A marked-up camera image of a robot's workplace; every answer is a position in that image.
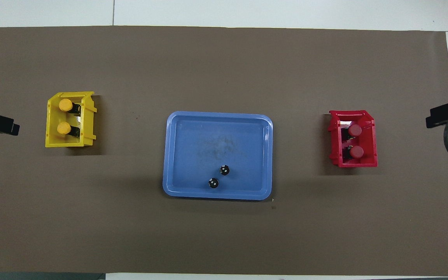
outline brown mat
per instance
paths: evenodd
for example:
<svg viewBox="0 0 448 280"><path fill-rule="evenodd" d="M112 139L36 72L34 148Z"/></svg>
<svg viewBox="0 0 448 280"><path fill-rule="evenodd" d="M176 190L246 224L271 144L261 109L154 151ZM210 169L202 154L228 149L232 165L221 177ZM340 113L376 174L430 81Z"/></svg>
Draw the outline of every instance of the brown mat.
<svg viewBox="0 0 448 280"><path fill-rule="evenodd" d="M94 146L46 149L46 101L95 91ZM0 28L0 271L448 275L443 32ZM162 190L176 110L274 122L262 202ZM379 167L331 165L328 110L367 110Z"/></svg>

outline yellow bin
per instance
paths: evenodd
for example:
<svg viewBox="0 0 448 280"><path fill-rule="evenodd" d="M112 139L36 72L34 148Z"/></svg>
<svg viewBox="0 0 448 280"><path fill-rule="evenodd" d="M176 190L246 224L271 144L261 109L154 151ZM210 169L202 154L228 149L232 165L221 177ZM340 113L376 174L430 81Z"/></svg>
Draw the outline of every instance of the yellow bin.
<svg viewBox="0 0 448 280"><path fill-rule="evenodd" d="M91 146L96 136L93 134L93 118L97 112L91 98L93 91L58 92L48 100L46 117L46 148L49 147L84 147ZM80 115L70 114L60 110L59 103L69 99L80 104ZM58 133L57 127L61 122L68 122L71 126L80 128L80 137Z"/></svg>

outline blue tray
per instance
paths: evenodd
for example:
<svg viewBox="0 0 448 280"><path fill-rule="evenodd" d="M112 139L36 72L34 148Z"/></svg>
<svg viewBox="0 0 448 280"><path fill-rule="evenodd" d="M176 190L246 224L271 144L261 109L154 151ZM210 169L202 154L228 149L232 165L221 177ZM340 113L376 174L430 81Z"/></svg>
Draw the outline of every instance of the blue tray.
<svg viewBox="0 0 448 280"><path fill-rule="evenodd" d="M219 172L229 166L229 174ZM208 181L217 178L211 188ZM163 189L183 197L263 200L272 189L272 121L265 115L174 112Z"/></svg>

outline red crate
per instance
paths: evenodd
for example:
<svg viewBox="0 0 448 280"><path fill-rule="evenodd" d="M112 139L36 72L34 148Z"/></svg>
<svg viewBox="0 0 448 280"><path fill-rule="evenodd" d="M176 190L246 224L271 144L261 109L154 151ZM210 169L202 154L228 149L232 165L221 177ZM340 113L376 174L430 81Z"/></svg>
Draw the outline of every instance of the red crate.
<svg viewBox="0 0 448 280"><path fill-rule="evenodd" d="M331 114L327 128L331 133L329 158L333 164L339 167L378 166L375 119L365 110L331 110L329 113Z"/></svg>

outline table surface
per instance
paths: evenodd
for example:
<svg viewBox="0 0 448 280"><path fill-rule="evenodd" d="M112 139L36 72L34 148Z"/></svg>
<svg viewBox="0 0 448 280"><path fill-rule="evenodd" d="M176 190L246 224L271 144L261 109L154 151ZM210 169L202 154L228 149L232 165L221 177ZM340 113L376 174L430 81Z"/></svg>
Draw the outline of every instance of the table surface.
<svg viewBox="0 0 448 280"><path fill-rule="evenodd" d="M0 26L60 25L201 25L302 27L374 30L443 30L448 32L448 1L220 2L169 9L151 1L60 0L36 5L33 1L0 0Z"/></svg>

